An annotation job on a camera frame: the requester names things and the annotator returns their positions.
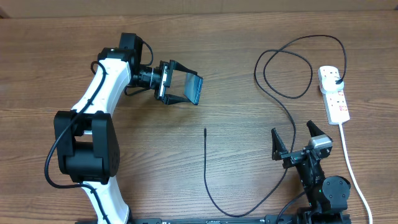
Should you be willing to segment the Galaxy smartphone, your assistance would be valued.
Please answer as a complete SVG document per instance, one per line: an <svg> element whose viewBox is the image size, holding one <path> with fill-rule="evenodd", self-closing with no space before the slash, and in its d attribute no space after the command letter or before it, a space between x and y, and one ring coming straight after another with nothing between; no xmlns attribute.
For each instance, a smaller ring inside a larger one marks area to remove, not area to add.
<svg viewBox="0 0 398 224"><path fill-rule="evenodd" d="M194 105L199 104L202 85L203 85L202 77L192 73L186 74L184 95Z"/></svg>

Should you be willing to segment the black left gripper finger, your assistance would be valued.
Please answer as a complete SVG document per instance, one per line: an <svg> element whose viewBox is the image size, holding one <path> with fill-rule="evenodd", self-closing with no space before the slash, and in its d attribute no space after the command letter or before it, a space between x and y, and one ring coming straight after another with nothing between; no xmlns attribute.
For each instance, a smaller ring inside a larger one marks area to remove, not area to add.
<svg viewBox="0 0 398 224"><path fill-rule="evenodd" d="M182 64L178 63L175 60L170 60L170 69L171 70L176 70L176 71L179 71L179 72L191 73L191 74L194 74L194 75L197 74L196 71L190 70L189 68L183 66Z"/></svg>
<svg viewBox="0 0 398 224"><path fill-rule="evenodd" d="M189 102L190 100L188 98L177 95L165 94L163 97L163 103L165 105L174 105L177 103L189 103Z"/></svg>

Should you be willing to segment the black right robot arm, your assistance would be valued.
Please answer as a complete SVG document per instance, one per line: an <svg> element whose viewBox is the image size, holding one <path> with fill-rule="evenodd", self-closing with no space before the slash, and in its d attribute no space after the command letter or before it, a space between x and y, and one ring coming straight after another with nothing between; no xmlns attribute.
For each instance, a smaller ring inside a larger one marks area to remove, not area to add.
<svg viewBox="0 0 398 224"><path fill-rule="evenodd" d="M348 208L350 182L338 175L326 177L320 161L328 157L333 140L318 128L313 121L307 122L311 138L301 151L288 152L278 135L272 129L272 159L282 160L283 168L295 167L303 186L303 192L290 201L278 215L266 215L266 223L339 223L349 224L349 215L343 212ZM307 196L308 207L302 207L293 215L284 212L300 197Z"/></svg>

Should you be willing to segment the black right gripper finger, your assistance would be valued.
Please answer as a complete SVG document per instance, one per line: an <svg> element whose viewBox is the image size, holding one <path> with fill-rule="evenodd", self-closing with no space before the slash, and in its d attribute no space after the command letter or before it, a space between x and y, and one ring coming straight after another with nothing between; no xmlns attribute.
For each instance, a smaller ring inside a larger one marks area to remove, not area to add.
<svg viewBox="0 0 398 224"><path fill-rule="evenodd" d="M272 159L275 161L281 160L284 154L288 153L288 150L283 143L283 140L277 133L276 128L271 130L272 135Z"/></svg>
<svg viewBox="0 0 398 224"><path fill-rule="evenodd" d="M321 136L325 133L312 121L307 121L307 128L310 132L311 137Z"/></svg>

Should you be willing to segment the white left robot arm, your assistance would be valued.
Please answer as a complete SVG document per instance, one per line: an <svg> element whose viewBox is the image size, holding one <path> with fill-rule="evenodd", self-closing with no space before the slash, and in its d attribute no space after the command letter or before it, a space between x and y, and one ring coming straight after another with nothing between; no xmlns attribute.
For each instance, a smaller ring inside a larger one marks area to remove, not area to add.
<svg viewBox="0 0 398 224"><path fill-rule="evenodd" d="M53 154L60 172L72 183L63 188L83 189L97 214L96 223L133 223L132 212L121 195L116 174L120 148L112 115L128 88L153 90L156 100L166 105L199 103L203 78L196 71L170 60L153 68L141 62L148 44L137 34L123 33L116 48L104 48L91 71L94 78L80 101L69 111L54 117L55 142L45 161L47 182L61 188L49 176Z"/></svg>

